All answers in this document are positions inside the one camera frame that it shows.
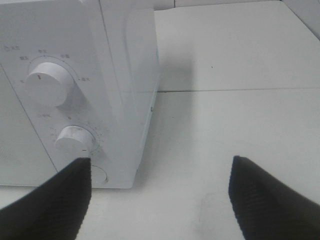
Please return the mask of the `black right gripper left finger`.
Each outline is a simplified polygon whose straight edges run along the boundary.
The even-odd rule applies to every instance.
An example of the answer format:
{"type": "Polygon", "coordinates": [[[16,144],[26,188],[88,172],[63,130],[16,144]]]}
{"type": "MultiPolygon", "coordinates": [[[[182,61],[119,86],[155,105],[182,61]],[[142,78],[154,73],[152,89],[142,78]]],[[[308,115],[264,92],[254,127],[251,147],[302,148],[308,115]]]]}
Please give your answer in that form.
{"type": "Polygon", "coordinates": [[[92,197],[91,160],[75,159],[0,210],[2,240],[74,240],[92,197]]]}

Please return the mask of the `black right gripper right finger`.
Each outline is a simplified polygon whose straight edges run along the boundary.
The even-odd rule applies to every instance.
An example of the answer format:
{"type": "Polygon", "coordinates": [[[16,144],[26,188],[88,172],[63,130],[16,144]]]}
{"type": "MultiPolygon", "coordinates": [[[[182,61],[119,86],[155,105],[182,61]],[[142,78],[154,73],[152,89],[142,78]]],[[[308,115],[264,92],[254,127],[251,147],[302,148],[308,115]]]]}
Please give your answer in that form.
{"type": "Polygon", "coordinates": [[[234,156],[228,195],[246,240],[318,240],[320,206],[250,159],[234,156]]]}

